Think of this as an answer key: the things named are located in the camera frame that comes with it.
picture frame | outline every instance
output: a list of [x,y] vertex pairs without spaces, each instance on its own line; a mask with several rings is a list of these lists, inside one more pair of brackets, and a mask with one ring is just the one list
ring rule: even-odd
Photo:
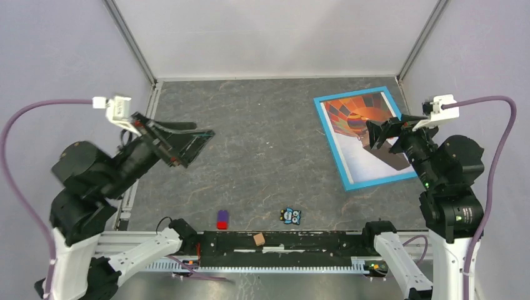
[[415,178],[404,154],[391,154],[394,141],[369,147],[366,120],[401,118],[386,86],[314,98],[342,184],[347,191]]

blue picture frame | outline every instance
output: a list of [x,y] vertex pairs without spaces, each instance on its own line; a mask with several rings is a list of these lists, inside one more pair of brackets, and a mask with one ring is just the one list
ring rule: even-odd
[[384,93],[388,104],[391,106],[391,109],[394,112],[394,115],[398,118],[401,118],[401,112],[399,111],[398,106],[396,105],[396,102],[394,101],[394,98],[388,91],[388,88],[386,86],[381,87],[374,87],[372,89],[363,89],[360,91],[354,91],[354,92],[345,92],[342,94],[335,94],[330,96],[323,96],[323,97],[316,97],[314,98],[314,104],[316,107],[316,111],[318,113],[318,116],[320,118],[320,121],[322,123],[322,127],[324,128],[324,132],[326,134],[327,142],[329,143],[329,147],[331,148],[331,153],[333,154],[333,158],[335,160],[335,164],[337,165],[337,168],[339,170],[339,174],[341,175],[341,181],[344,185],[345,190],[352,191],[355,189],[361,189],[366,188],[368,186],[376,186],[378,184],[384,184],[384,183],[391,183],[394,181],[399,181],[403,179],[409,179],[409,178],[415,178],[416,173],[415,172],[407,172],[404,174],[398,174],[394,176],[379,178],[379,179],[373,179],[368,181],[362,181],[362,182],[354,182],[351,183],[348,179],[348,175],[346,174],[346,169],[344,168],[344,163],[341,159],[341,156],[339,155],[339,151],[337,149],[337,145],[335,144],[332,136],[331,129],[329,128],[329,124],[326,119],[326,112],[322,109],[321,103],[324,101],[334,100],[334,99],[340,99],[345,97],[353,97],[353,96],[359,96],[363,94],[371,94],[371,93]]

cartoon figure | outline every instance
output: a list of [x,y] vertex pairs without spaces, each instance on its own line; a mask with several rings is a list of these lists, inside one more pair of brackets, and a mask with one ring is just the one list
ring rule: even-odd
[[294,211],[292,208],[287,207],[281,210],[280,221],[284,221],[285,224],[300,225],[301,214],[302,211]]

small wooden cube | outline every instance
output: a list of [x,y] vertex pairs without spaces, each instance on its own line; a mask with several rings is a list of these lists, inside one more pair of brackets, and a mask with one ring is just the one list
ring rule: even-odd
[[256,243],[256,246],[265,245],[265,237],[263,236],[263,233],[258,233],[255,235],[254,242]]

red block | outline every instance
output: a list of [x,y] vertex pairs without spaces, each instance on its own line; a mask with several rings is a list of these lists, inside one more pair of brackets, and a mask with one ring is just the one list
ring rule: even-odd
[[228,222],[217,222],[217,229],[219,230],[227,230],[228,229]]

